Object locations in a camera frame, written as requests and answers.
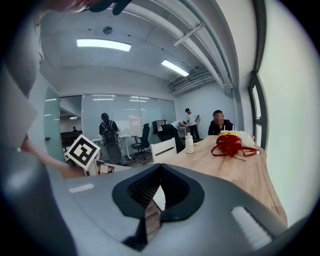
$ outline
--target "hair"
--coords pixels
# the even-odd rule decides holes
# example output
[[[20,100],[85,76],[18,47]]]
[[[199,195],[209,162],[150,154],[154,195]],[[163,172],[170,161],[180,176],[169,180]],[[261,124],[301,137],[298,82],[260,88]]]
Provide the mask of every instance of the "hair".
[[[218,114],[218,113],[221,113],[221,114],[222,114],[222,111],[221,111],[221,110],[216,110],[216,111],[214,111],[214,112],[213,112],[213,116],[214,116],[215,114]]]
[[[102,120],[109,120],[108,114],[107,114],[107,113],[102,113],[102,114],[101,114],[101,119],[102,119]]]

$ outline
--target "wooden table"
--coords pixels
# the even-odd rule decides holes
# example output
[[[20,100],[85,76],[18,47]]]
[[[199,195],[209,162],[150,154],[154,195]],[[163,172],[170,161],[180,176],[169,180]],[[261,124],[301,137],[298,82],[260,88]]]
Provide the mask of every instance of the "wooden table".
[[[287,215],[276,194],[267,169],[267,155],[256,145],[260,154],[243,161],[230,156],[213,156],[211,149],[218,136],[210,135],[194,146],[194,153],[185,150],[161,163],[188,168],[232,182],[268,207],[287,225]]]

